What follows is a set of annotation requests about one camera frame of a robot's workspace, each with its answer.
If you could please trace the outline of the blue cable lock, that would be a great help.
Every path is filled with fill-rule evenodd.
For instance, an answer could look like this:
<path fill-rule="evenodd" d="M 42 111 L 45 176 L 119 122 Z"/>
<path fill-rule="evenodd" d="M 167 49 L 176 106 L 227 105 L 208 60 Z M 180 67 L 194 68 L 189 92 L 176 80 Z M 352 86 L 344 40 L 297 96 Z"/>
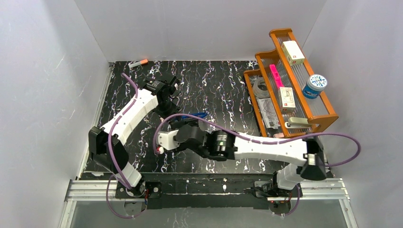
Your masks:
<path fill-rule="evenodd" d="M 198 113 L 192 113 L 192 114 L 188 114 L 188 115 L 183 115 L 181 117 L 181 119 L 188 119 L 191 116 L 196 116 L 196 117 L 199 117 L 199 118 L 205 118 L 207 115 L 208 114 L 206 112 L 198 112 Z"/>

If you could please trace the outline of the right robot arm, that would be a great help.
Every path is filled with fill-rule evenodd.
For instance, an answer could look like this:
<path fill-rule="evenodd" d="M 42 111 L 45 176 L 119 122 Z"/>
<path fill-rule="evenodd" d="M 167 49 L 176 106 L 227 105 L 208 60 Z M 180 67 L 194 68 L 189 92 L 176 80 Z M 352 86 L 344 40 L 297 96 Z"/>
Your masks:
<path fill-rule="evenodd" d="M 173 142 L 179 151 L 189 149 L 203 158 L 218 162 L 239 159 L 286 162 L 285 168 L 273 174 L 273 190 L 292 190 L 304 180 L 326 179 L 322 148 L 311 136 L 278 139 L 224 130 L 208 133 L 198 126 L 186 124 L 173 136 Z"/>

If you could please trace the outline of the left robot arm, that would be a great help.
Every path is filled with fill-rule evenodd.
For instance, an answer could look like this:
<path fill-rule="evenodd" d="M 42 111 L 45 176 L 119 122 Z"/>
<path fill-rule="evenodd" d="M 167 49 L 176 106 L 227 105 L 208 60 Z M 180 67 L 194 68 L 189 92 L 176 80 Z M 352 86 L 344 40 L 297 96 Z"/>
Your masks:
<path fill-rule="evenodd" d="M 161 79 L 146 78 L 135 83 L 127 74 L 122 76 L 135 90 L 135 95 L 124 108 L 101 127 L 92 127 L 88 133 L 89 157 L 112 172 L 126 188 L 133 189 L 141 183 L 142 176 L 129 162 L 125 150 L 128 136 L 151 112 L 167 118 L 179 112 L 171 100 L 180 81 L 173 75 Z"/>

